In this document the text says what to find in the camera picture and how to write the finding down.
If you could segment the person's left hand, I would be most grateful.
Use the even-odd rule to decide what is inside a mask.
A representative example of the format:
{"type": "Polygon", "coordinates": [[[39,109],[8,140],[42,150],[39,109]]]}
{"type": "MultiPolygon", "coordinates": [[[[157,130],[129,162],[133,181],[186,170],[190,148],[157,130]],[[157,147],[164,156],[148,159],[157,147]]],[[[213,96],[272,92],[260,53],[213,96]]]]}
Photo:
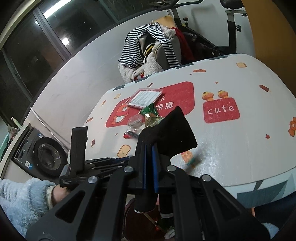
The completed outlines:
{"type": "Polygon", "coordinates": [[[65,187],[60,187],[60,185],[48,187],[46,189],[46,200],[49,210],[61,202],[69,194],[70,190],[65,187]]]}

